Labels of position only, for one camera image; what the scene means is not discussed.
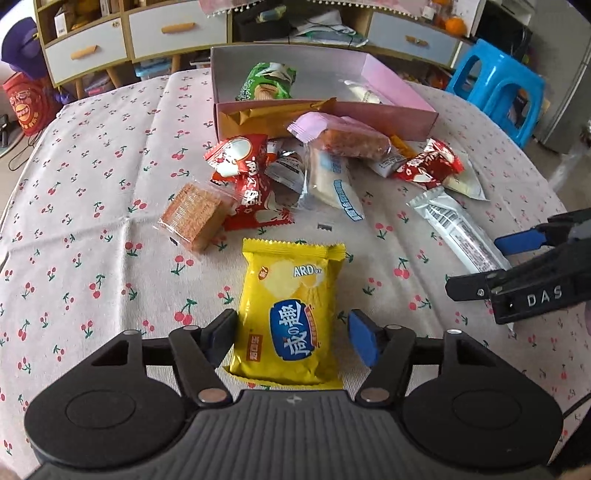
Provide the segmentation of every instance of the red snack wrapper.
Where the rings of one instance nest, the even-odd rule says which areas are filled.
[[[462,161],[445,142],[430,138],[425,150],[406,161],[392,176],[413,181],[428,190],[438,187],[446,178],[463,170]]]
[[[204,155],[215,182],[232,182],[241,202],[224,221],[227,231],[292,223],[291,212],[275,202],[267,167],[267,136],[249,134],[228,138]]]
[[[464,171],[464,165],[462,164],[460,157],[458,157],[445,142],[438,140],[437,138],[430,138],[427,141],[424,151],[426,153],[439,152],[443,156],[444,162],[450,166],[452,173],[461,173]],[[441,181],[445,179],[445,177],[436,177]]]
[[[277,205],[271,180],[264,173],[240,175],[236,178],[236,193],[242,202],[235,213],[226,217],[226,231],[293,223],[291,212]]]
[[[267,136],[250,134],[221,141],[204,156],[219,177],[264,171],[267,165]]]
[[[392,177],[417,183],[418,185],[425,187],[427,190],[441,185],[437,179],[433,178],[425,171],[422,165],[423,161],[419,158],[421,155],[423,154],[419,154],[412,160],[408,160],[392,174]]]

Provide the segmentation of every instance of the white drawer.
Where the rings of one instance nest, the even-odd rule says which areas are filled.
[[[425,25],[377,12],[372,16],[368,38],[377,47],[443,65],[450,64],[459,41]]]
[[[78,59],[77,53],[88,49],[88,54]],[[56,84],[80,76],[88,70],[125,60],[125,42],[121,20],[116,18],[83,30],[46,49],[47,63]]]
[[[206,17],[197,0],[131,14],[134,59],[226,43],[226,22],[225,15]]]

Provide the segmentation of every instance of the tablecloth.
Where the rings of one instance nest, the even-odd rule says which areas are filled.
[[[415,88],[440,112],[434,132],[464,148],[479,172],[490,201],[455,197],[491,238],[563,211],[529,159],[486,116],[448,93]],[[495,324],[484,301],[454,303],[445,294],[446,277],[466,270],[406,205],[421,190],[361,165],[353,185],[363,222],[336,222],[329,232],[318,229],[319,214],[295,215],[291,225],[222,233],[206,255],[193,258],[154,224],[187,180],[209,179],[202,157],[215,142],[210,72],[201,70],[71,104],[34,150],[0,231],[0,460],[21,475],[37,465],[22,425],[35,395],[124,329],[166,336],[238,308],[244,237],[346,244],[335,354],[350,391],[368,372],[346,338],[352,308],[420,336],[460,327],[563,410],[590,390],[582,307],[519,322],[511,333]],[[170,370],[149,372],[174,385]],[[233,393],[254,388],[219,374]],[[411,383],[436,374],[433,367],[417,369]],[[586,409],[567,419],[559,445]]]

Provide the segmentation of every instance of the blue plastic stool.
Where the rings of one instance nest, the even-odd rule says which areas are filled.
[[[482,64],[480,75],[473,87],[467,89],[466,79],[478,60]],[[527,92],[530,110],[523,125],[518,128],[508,114],[521,88]],[[462,59],[446,91],[474,104],[523,148],[540,113],[544,81],[511,56],[484,40],[478,40]]]

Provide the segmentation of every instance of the white snack bar wrapper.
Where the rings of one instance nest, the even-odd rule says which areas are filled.
[[[408,206],[428,220],[469,273],[511,268],[485,231],[443,187],[418,195]]]
[[[267,165],[267,176],[297,193],[304,188],[304,162],[297,154],[280,157]]]
[[[392,147],[389,157],[381,162],[366,162],[365,164],[381,177],[387,178],[408,159],[396,147]]]

